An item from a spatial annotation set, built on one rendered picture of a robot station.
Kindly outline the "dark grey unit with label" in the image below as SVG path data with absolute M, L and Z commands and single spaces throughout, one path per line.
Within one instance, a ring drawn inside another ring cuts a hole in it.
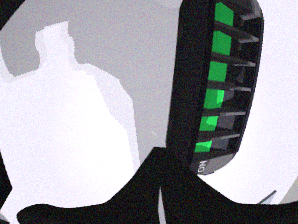
M 261 61 L 257 0 L 182 0 L 166 148 L 197 176 L 226 167 L 242 144 Z

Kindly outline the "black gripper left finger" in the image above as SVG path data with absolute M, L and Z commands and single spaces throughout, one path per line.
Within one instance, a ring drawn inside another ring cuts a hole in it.
M 104 204 L 61 208 L 33 204 L 17 212 L 19 224 L 160 224 L 161 151 L 153 147 L 125 184 Z

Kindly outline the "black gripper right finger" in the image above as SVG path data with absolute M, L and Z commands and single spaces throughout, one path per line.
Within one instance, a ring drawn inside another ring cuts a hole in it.
M 166 147 L 160 147 L 166 224 L 298 224 L 298 201 L 239 204 L 206 184 Z

